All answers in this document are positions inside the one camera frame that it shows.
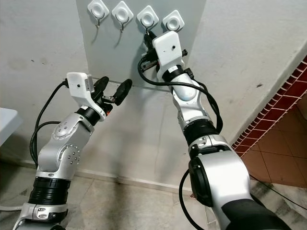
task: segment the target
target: gray floor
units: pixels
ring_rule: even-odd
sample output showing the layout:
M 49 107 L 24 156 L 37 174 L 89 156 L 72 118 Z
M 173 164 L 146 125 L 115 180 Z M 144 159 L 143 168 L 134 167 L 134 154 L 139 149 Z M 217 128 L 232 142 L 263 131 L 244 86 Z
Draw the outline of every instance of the gray floor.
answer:
M 0 203 L 20 205 L 28 200 L 35 170 L 0 163 Z M 292 210 L 283 199 L 259 183 L 252 183 L 256 196 L 292 229 L 307 229 L 307 212 Z M 307 191 L 283 187 L 287 195 L 299 194 L 306 206 Z M 219 229 L 209 208 L 185 196 L 188 211 L 204 229 Z M 75 177 L 69 189 L 68 230 L 193 230 L 186 220 L 178 194 Z M 11 230 L 19 211 L 0 212 L 1 230 Z

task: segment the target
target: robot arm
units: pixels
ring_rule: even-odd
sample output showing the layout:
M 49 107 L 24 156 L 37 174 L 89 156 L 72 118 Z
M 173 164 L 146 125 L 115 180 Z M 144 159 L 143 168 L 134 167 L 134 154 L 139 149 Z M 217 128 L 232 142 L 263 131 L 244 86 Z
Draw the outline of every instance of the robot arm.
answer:
M 139 73 L 157 65 L 159 81 L 189 83 L 199 87 L 189 69 L 183 70 L 180 41 L 176 32 L 144 36 L 148 52 Z M 248 171 L 224 137 L 214 127 L 200 100 L 200 91 L 176 84 L 170 86 L 178 121 L 189 146 L 192 191 L 203 205 L 212 207 L 222 230 L 289 230 L 274 213 L 256 203 L 249 191 Z
M 64 229 L 59 223 L 66 217 L 67 196 L 71 180 L 81 159 L 83 147 L 94 132 L 94 125 L 104 121 L 127 96 L 132 81 L 124 81 L 113 96 L 104 96 L 108 77 L 93 84 L 85 73 L 67 74 L 71 96 L 80 106 L 54 129 L 50 141 L 38 156 L 33 190 L 24 203 L 14 230 Z

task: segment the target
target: white cable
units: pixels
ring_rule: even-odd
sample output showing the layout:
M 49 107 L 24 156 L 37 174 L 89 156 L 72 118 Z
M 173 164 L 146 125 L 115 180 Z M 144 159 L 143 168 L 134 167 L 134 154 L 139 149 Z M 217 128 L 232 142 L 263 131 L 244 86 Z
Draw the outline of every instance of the white cable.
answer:
M 19 211 L 21 210 L 23 207 L 22 206 L 12 206 L 12 207 L 6 207 L 6 206 L 2 206 L 0 205 L 0 211 Z

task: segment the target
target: tile floor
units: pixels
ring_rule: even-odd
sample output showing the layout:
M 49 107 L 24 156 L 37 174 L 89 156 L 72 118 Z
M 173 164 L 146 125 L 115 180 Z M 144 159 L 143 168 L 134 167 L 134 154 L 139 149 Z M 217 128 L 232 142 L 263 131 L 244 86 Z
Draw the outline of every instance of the tile floor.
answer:
M 242 160 L 262 181 L 307 188 L 307 120 L 298 108 L 291 109 Z
M 0 162 L 0 204 L 20 205 L 32 190 L 35 170 Z M 307 189 L 273 185 L 307 207 Z M 291 206 L 272 190 L 251 182 L 251 192 L 284 220 L 292 230 L 307 229 L 307 211 Z M 192 218 L 206 230 L 219 230 L 210 208 L 184 197 Z M 178 194 L 75 176 L 62 222 L 67 230 L 193 230 L 185 218 Z M 11 230 L 19 211 L 0 212 L 0 229 Z

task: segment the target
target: white table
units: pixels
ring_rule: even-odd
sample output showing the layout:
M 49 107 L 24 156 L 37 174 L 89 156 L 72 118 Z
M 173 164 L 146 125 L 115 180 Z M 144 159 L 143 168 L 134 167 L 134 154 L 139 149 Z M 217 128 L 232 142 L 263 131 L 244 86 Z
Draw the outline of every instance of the white table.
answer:
M 0 108 L 0 146 L 22 122 L 16 110 Z

